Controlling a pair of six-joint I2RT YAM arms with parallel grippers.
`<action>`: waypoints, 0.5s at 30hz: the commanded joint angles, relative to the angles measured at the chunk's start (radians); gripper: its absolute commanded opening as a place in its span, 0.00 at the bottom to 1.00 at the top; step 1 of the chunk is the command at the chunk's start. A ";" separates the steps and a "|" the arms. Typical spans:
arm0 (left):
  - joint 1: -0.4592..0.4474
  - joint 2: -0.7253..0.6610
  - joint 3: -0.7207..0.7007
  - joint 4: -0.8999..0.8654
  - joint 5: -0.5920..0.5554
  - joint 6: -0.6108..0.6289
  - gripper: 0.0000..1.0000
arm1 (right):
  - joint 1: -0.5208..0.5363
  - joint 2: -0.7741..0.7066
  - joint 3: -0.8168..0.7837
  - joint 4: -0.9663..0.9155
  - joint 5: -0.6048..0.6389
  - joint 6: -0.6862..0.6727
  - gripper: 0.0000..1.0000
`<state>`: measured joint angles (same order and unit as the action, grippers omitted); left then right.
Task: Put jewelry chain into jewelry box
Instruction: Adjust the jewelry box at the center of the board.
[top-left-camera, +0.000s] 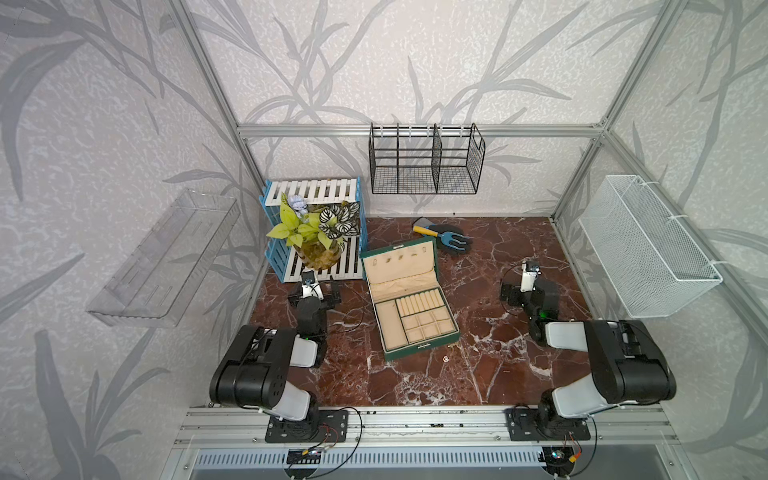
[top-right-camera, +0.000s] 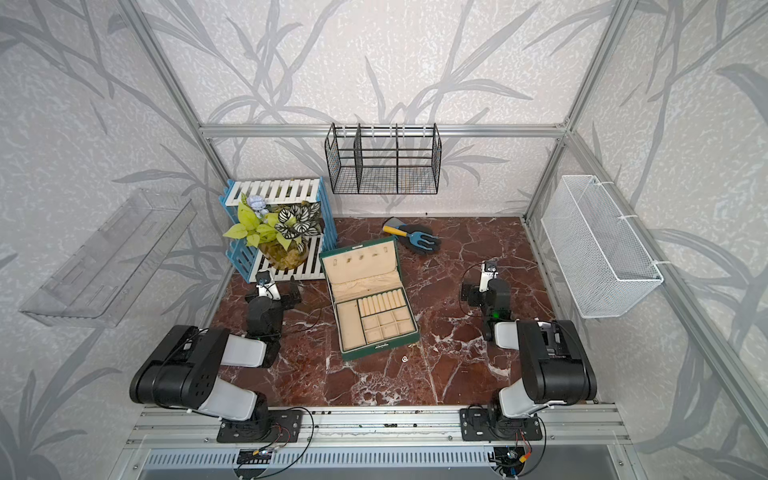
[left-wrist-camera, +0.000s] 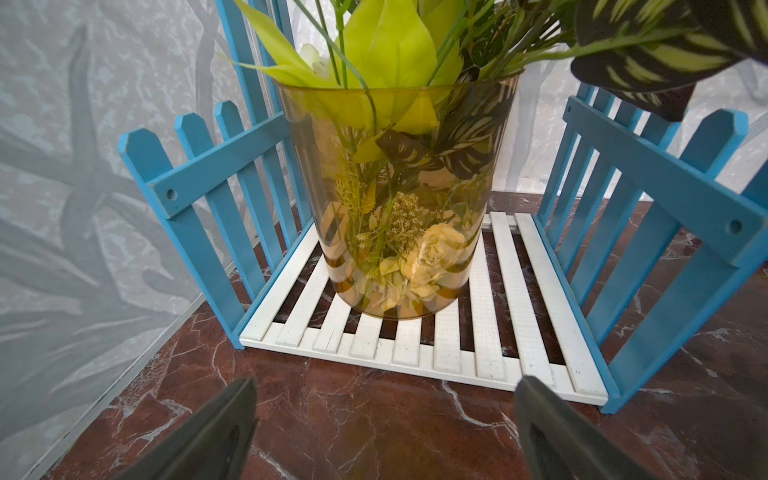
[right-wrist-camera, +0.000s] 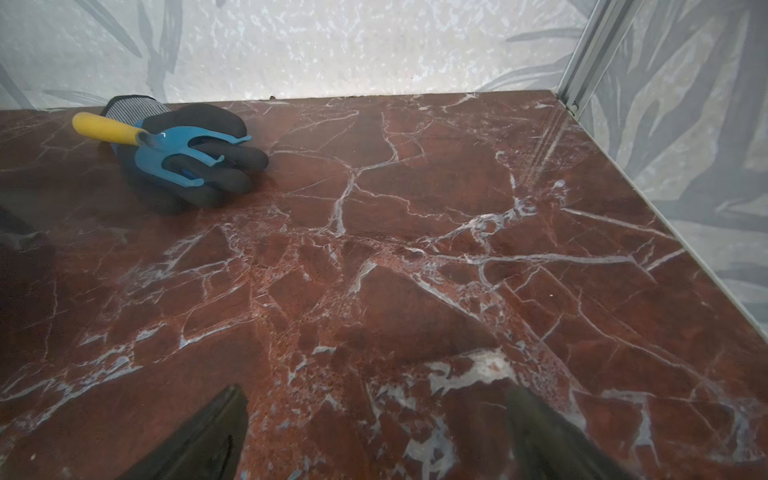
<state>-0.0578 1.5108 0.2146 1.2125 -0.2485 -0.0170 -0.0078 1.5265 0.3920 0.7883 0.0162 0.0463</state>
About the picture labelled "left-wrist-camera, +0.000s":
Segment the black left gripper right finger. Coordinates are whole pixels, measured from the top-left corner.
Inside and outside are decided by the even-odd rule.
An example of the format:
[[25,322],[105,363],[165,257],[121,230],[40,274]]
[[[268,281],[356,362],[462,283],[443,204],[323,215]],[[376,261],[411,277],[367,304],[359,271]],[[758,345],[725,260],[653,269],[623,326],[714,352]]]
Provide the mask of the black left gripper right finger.
[[533,479],[654,477],[534,376],[524,376],[518,383],[515,409]]

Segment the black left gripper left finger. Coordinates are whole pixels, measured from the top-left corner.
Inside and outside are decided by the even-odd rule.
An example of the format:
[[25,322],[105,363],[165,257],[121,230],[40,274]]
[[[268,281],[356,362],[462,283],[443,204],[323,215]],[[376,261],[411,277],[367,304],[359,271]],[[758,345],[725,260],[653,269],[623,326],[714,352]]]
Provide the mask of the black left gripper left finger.
[[119,479],[238,479],[257,425],[252,379],[227,386]]

